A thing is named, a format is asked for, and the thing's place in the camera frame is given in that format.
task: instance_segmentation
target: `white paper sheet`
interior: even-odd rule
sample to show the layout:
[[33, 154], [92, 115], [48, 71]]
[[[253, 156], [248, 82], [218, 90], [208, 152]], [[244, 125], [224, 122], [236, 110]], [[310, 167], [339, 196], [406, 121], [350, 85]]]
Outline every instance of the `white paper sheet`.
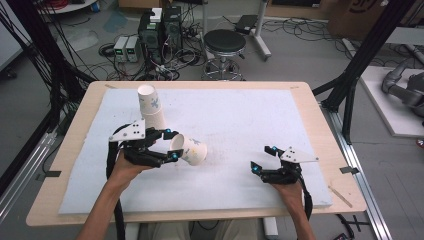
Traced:
[[[179, 160], [145, 171], [123, 193], [124, 212], [216, 210], [284, 206], [276, 191], [251, 173], [250, 161], [280, 167], [264, 146], [313, 154], [290, 91], [157, 89], [168, 128], [208, 145], [206, 160]], [[103, 184], [108, 137], [141, 117], [135, 89], [109, 89], [75, 162], [59, 213], [90, 212]], [[166, 152], [170, 141], [150, 150]], [[330, 206], [318, 163], [302, 164], [315, 206]]]

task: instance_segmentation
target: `white paper cup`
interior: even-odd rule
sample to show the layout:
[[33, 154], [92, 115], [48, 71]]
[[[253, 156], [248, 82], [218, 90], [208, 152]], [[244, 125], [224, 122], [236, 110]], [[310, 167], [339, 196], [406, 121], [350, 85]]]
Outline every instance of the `white paper cup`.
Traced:
[[141, 114], [154, 114], [161, 108], [161, 102], [154, 86], [142, 84], [137, 89]]
[[154, 127], [155, 129], [166, 129], [166, 121], [163, 115], [162, 108], [154, 114], [141, 113], [145, 120], [146, 128]]
[[178, 149], [183, 149], [181, 159], [192, 166], [199, 165], [203, 160], [205, 160], [208, 152], [208, 148], [205, 143], [182, 134], [175, 135], [171, 140], [170, 150]]

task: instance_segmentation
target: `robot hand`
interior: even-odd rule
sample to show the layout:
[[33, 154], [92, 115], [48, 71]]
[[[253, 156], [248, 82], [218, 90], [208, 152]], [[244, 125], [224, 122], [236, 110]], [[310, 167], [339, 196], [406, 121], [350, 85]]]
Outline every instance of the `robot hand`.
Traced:
[[160, 168], [162, 164], [178, 161], [183, 154], [183, 149], [159, 153], [150, 151], [149, 147], [162, 137], [163, 140], [169, 140], [177, 134], [178, 132], [170, 129], [145, 129], [144, 119], [141, 119], [119, 128], [109, 138], [109, 142], [117, 144], [118, 141], [122, 141], [120, 146], [124, 150], [125, 159], [129, 162], [136, 165]]
[[281, 168], [277, 170], [264, 170], [255, 162], [250, 162], [250, 167], [253, 174], [258, 175], [264, 183], [278, 183], [278, 184], [293, 184], [302, 178], [301, 162], [318, 161], [305, 152], [296, 150], [290, 147], [288, 150], [283, 151], [277, 147], [265, 146], [265, 152], [278, 156], [281, 163]]

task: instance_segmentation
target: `cardboard box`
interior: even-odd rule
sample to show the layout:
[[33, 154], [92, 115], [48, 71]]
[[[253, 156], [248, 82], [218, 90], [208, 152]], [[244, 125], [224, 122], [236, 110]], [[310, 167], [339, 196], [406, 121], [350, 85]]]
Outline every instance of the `cardboard box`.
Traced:
[[166, 7], [172, 0], [118, 0], [122, 8], [160, 8]]
[[386, 5], [383, 0], [338, 1], [330, 13], [327, 29], [336, 37], [363, 40]]

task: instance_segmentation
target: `gray stool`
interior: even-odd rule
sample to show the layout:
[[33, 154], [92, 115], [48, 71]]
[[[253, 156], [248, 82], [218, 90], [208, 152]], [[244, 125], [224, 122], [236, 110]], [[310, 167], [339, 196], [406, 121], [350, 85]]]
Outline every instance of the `gray stool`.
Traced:
[[202, 79], [244, 80], [239, 65], [227, 58], [237, 55], [244, 58], [241, 55], [246, 46], [246, 39], [243, 36], [231, 30], [212, 30], [204, 36], [204, 44], [206, 50], [215, 58], [204, 64]]

